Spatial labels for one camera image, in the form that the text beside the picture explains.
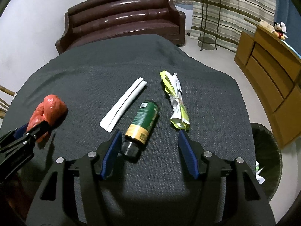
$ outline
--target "gray tablecloth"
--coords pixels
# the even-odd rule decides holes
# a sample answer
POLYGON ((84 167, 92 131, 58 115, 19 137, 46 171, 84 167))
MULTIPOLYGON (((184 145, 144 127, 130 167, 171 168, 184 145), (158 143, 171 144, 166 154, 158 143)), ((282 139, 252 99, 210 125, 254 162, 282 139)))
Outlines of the gray tablecloth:
MULTIPOLYGON (((28 122, 48 94, 58 95, 69 108, 63 124, 45 147, 35 147, 35 157, 22 169, 27 192, 34 195, 57 157, 76 159, 109 140, 111 133, 99 126, 100 120, 143 77, 146 89, 115 128, 124 134, 144 100, 158 103, 160 117, 136 164, 118 157, 112 177, 101 185, 103 195, 115 225, 186 225, 202 183, 188 175, 179 154, 178 131, 169 121, 173 110, 159 75, 162 70, 178 74, 191 122, 190 138, 220 158, 241 156, 255 168, 249 117, 235 80, 188 57, 162 37, 128 36, 63 53, 35 72, 13 100, 0 134, 28 122)), ((79 218, 84 221, 79 181, 75 185, 79 218)))

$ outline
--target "green label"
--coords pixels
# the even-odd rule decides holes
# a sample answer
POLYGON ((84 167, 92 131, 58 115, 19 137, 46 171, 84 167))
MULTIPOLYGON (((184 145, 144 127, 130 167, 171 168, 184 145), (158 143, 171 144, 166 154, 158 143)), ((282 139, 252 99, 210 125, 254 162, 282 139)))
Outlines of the green label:
POLYGON ((141 126, 150 132, 158 115, 158 111, 159 107, 155 103, 145 101, 140 105, 139 110, 131 124, 141 126))

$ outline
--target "black bottle cap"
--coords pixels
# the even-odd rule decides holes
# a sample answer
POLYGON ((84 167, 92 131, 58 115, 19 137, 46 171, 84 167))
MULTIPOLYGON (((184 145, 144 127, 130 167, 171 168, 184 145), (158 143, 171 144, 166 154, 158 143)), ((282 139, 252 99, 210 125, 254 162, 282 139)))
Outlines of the black bottle cap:
POLYGON ((133 141, 125 140, 121 146, 120 152, 128 158, 135 160, 140 154, 139 145, 133 141))

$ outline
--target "mickey mouse plush toy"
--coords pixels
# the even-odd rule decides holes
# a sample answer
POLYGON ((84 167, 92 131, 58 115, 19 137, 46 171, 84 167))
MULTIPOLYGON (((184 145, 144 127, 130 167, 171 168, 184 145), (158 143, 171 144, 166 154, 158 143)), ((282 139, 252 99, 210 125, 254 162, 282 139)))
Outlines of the mickey mouse plush toy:
POLYGON ((274 33, 274 35, 281 40, 285 40, 286 38, 288 38, 287 35, 285 35, 286 33, 285 24, 282 22, 281 25, 277 22, 274 22, 274 30, 272 33, 274 33))

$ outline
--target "orange plastic bag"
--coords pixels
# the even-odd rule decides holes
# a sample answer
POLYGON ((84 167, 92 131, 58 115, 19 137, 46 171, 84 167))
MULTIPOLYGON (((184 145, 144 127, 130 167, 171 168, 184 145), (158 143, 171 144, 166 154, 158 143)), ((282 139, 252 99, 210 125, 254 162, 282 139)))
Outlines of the orange plastic bag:
MULTIPOLYGON (((33 115, 31 116, 27 131, 35 127, 42 121, 47 121, 50 126, 53 126, 54 123, 67 111, 66 104, 59 99, 58 96, 50 94, 44 98, 44 101, 40 103, 33 115)), ((37 142, 41 142, 43 138, 47 135, 45 133, 37 142)))

